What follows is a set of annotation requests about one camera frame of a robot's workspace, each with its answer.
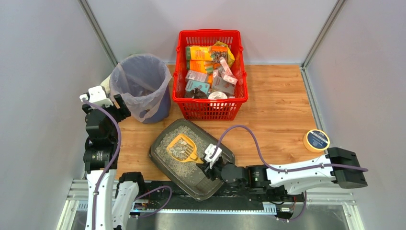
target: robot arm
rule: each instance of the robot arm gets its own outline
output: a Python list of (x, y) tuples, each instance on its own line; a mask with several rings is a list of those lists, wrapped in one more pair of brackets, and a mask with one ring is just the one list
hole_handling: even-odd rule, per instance
[[(95, 105), (102, 107), (112, 117), (120, 122), (131, 115), (120, 95), (114, 96), (120, 108), (106, 96), (101, 86), (89, 89), (89, 93), (80, 96), (81, 100), (87, 100)], [(115, 158), (109, 170), (104, 174), (97, 194), (94, 194), (94, 188), (100, 176), (102, 168), (106, 168), (112, 160), (118, 141), (117, 130), (112, 121), (103, 112), (84, 104), (83, 111), (87, 114), (86, 131), (89, 137), (85, 143), (85, 162), (86, 177), (89, 186), (89, 208), (87, 215), (86, 230), (125, 230), (129, 218), (129, 210), (132, 202), (138, 195), (140, 188), (144, 187), (144, 179), (139, 172), (124, 173), (117, 185), (116, 202), (112, 207), (112, 191), (114, 178), (117, 172), (117, 159)], [(93, 198), (96, 199), (96, 221), (92, 226), (92, 213), (94, 209)]]
[[(253, 194), (272, 192), (275, 196), (299, 195), (304, 191), (327, 184), (339, 184), (341, 188), (366, 187), (367, 183), (362, 171), (340, 167), (324, 167), (331, 163), (359, 167), (357, 156), (354, 152), (330, 148), (328, 154), (309, 161), (285, 165), (271, 165), (274, 168), (286, 170), (277, 172), (265, 165), (238, 167), (231, 163), (223, 163), (221, 149), (213, 155), (215, 146), (211, 145), (205, 151), (206, 157), (203, 164), (198, 164), (207, 178), (220, 179), (233, 187), (248, 189)], [(320, 165), (320, 167), (288, 172), (307, 166)]]

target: white bracket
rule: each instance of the white bracket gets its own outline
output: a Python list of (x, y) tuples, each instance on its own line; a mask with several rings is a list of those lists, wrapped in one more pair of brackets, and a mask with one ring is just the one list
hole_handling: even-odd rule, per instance
[[(93, 210), (93, 192), (96, 187), (97, 180), (102, 174), (103, 170), (94, 170), (86, 175), (88, 179), (89, 201), (88, 201), (88, 214), (86, 220), (85, 230), (92, 230), (91, 216)], [(100, 182), (100, 187), (97, 195), (96, 203), (96, 230), (111, 230), (112, 225), (112, 190), (114, 178), (117, 170), (110, 169)]]
[(79, 99), (80, 101), (83, 101), (83, 99), (85, 99), (86, 101), (89, 101), (90, 103), (93, 103), (100, 107), (103, 105), (105, 105), (106, 107), (113, 105), (113, 102), (107, 97), (106, 92), (100, 85), (90, 88), (89, 96), (90, 98), (88, 98), (87, 94), (84, 93), (79, 96)]
[(282, 165), (271, 164), (271, 166), (274, 168), (286, 171), (288, 169), (301, 168), (311, 165), (318, 165), (319, 167), (297, 172), (277, 172), (272, 169), (267, 169), (267, 177), (268, 180), (271, 181), (271, 187), (279, 187), (284, 185), (289, 195), (298, 195), (311, 188), (333, 184), (332, 181), (336, 179), (335, 176), (330, 174), (330, 172), (333, 171), (333, 168), (324, 166), (325, 164), (330, 163), (330, 159), (327, 159), (325, 155), (322, 155), (309, 161)]
[(138, 183), (124, 181), (119, 185), (118, 194), (113, 207), (113, 228), (121, 225), (121, 229), (127, 228), (129, 216), (128, 210), (133, 207), (133, 202), (139, 193)]
[(206, 154), (206, 156), (204, 157), (204, 160), (207, 163), (210, 163), (210, 169), (213, 168), (214, 163), (216, 163), (216, 161), (219, 159), (219, 157), (221, 156), (221, 152), (222, 152), (221, 148), (218, 148), (216, 153), (214, 153), (215, 147), (216, 147), (216, 145), (210, 144), (204, 151), (204, 153)]

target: wood grain surface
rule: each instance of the wood grain surface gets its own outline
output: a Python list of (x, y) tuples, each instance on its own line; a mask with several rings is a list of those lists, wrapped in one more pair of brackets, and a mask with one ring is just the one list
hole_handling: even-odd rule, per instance
[[(193, 121), (220, 138), (230, 126), (248, 126), (257, 137), (269, 164), (305, 161), (320, 153), (308, 151), (302, 138), (316, 128), (312, 110), (298, 66), (245, 66), (249, 99), (233, 121)], [(173, 73), (174, 66), (169, 66)], [(141, 172), (145, 180), (168, 180), (148, 158), (155, 138), (173, 121), (183, 118), (172, 102), (168, 118), (155, 124), (142, 124), (129, 117), (120, 122), (122, 145), (116, 178), (124, 172)], [(230, 131), (223, 140), (236, 157), (236, 165), (262, 164), (251, 135), (244, 129)]]

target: tape label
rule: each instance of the tape label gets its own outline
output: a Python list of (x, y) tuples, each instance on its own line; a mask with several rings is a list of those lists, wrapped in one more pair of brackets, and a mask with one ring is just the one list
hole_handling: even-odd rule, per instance
[(307, 136), (307, 140), (317, 149), (323, 149), (328, 145), (327, 137), (322, 132), (317, 130), (311, 131)]

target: tape roll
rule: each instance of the tape roll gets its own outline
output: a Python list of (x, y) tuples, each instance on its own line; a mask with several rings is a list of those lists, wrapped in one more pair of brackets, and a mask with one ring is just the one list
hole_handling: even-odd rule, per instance
[[(209, 94), (209, 99), (227, 99), (227, 95), (223, 92), (216, 91)], [(227, 103), (210, 103), (210, 106), (214, 109), (222, 109), (224, 106), (227, 106)]]
[(312, 129), (303, 137), (303, 144), (311, 152), (322, 152), (330, 146), (330, 138), (325, 132)]

